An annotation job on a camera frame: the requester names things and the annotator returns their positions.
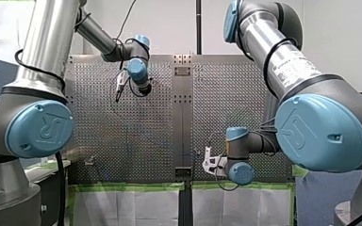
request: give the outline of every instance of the metal pole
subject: metal pole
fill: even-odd
[[[196,52],[202,54],[202,0],[196,0]]]
[[[285,38],[277,28],[277,19],[266,11],[256,12],[241,23],[242,43],[263,70],[271,48]],[[300,68],[300,73],[284,73],[286,68]],[[280,46],[271,56],[268,77],[278,97],[284,96],[306,79],[321,75],[292,43]]]
[[[83,20],[83,17],[87,15],[84,10],[81,14],[82,15],[79,15],[79,20]],[[116,48],[116,42],[113,38],[111,38],[91,16],[79,25],[77,32],[95,46],[103,55],[110,54],[114,48]]]
[[[79,5],[79,0],[36,1],[21,56],[25,65],[64,76]],[[19,67],[16,80],[6,87],[37,89],[62,96],[56,78],[24,67]]]

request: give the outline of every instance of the pegboard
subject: pegboard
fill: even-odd
[[[70,183],[173,181],[171,62],[170,56],[152,56],[150,95],[137,98],[126,86],[116,103],[119,63],[71,56],[66,95],[74,112],[76,150],[69,153]]]
[[[262,72],[244,56],[195,56],[193,59],[192,166],[194,180],[213,180],[204,172],[205,146],[212,139],[212,155],[225,150],[225,130],[245,126],[253,131],[263,122],[267,89]],[[292,180],[290,161],[283,153],[251,153],[250,164],[259,182]]]
[[[151,56],[152,93],[138,98],[126,87],[115,103],[119,63],[71,56],[66,71],[66,96],[75,119],[75,148],[68,154],[71,184],[173,182],[174,168],[188,166],[194,168],[194,180],[212,180],[202,169],[210,134],[229,126],[259,127],[266,89],[253,63],[243,56],[192,56],[191,74],[182,77],[174,75],[180,66],[175,57]],[[179,93],[189,94],[182,96],[182,106]],[[224,148],[224,136],[215,137],[213,154]],[[190,161],[184,161],[186,155]],[[282,153],[251,157],[257,181],[291,178]]]

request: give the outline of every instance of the green tape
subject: green tape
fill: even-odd
[[[292,167],[292,175],[295,177],[304,178],[308,174],[309,170],[305,168],[301,168],[297,165],[293,165]]]
[[[235,184],[229,181],[219,181],[222,186],[227,188],[234,187]],[[192,189],[217,189],[219,185],[217,182],[194,182]],[[289,190],[294,188],[293,183],[259,183],[253,182],[247,186],[240,186],[239,188],[250,188],[250,189],[271,189],[271,190]]]
[[[184,183],[167,184],[128,184],[128,183],[98,183],[92,185],[69,186],[69,215],[70,226],[74,225],[74,200],[75,194],[81,192],[106,192],[106,191],[136,191],[136,192],[159,192],[184,190]]]
[[[75,185],[71,188],[76,192],[101,192],[101,191],[179,191],[184,189],[184,183],[167,184],[128,184],[128,183],[98,183],[93,185]]]

